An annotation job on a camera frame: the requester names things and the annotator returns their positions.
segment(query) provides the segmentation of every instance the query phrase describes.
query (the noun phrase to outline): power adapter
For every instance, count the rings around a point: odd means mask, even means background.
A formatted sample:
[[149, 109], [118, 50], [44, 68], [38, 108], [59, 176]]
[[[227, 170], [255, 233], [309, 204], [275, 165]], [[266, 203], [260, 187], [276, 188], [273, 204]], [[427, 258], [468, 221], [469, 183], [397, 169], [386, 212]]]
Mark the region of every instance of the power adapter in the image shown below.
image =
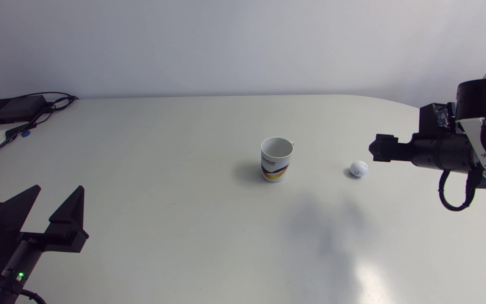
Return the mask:
[[42, 95], [0, 99], [0, 125], [30, 122], [46, 108], [47, 104]]

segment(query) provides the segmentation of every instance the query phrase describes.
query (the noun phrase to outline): printed text on mug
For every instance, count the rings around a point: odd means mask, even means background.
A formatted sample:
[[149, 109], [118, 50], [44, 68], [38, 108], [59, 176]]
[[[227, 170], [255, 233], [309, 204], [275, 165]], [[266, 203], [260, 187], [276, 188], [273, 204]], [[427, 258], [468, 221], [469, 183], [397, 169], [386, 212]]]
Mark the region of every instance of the printed text on mug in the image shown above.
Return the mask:
[[262, 161], [265, 161], [265, 162], [266, 162], [266, 164], [270, 164], [270, 165], [272, 165], [272, 166], [275, 166], [275, 163], [276, 163], [276, 162], [272, 162], [272, 161], [270, 161], [270, 160], [266, 160], [266, 158], [265, 158], [264, 156], [262, 156]]

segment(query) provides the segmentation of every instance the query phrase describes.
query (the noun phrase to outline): white wall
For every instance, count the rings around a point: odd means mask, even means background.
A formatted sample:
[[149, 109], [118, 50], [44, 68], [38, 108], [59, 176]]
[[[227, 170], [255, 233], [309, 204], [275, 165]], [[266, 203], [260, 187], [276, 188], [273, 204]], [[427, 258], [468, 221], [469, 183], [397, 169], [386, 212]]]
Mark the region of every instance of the white wall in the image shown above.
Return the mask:
[[0, 98], [345, 93], [486, 72], [486, 0], [0, 0]]

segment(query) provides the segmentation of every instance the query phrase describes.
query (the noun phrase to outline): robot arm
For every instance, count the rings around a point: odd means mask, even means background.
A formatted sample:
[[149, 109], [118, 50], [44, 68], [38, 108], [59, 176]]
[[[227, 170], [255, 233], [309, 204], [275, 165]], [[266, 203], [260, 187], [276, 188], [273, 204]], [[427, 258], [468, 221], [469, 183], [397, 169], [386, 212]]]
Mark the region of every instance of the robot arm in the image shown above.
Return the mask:
[[[420, 108], [419, 132], [400, 144], [393, 135], [376, 134], [369, 151], [374, 161], [410, 161], [417, 167], [442, 170], [440, 200], [460, 211], [472, 202], [475, 189], [486, 189], [486, 79], [463, 82], [457, 103], [432, 103]], [[467, 173], [466, 200], [452, 206], [443, 194], [449, 172]]]

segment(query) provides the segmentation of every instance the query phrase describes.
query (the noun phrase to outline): yellow stripe on mug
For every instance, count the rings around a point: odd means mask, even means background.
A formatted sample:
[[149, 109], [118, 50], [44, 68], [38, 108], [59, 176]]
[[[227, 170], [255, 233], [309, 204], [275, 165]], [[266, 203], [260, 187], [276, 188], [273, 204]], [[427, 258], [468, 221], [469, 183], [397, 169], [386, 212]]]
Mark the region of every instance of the yellow stripe on mug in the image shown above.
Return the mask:
[[264, 175], [268, 179], [278, 179], [279, 177], [281, 177], [286, 172], [286, 169], [288, 169], [288, 165], [286, 165], [285, 167], [280, 168], [276, 171], [269, 172], [269, 171], [266, 170], [266, 168], [264, 168], [264, 166], [262, 166], [262, 172], [264, 172]]

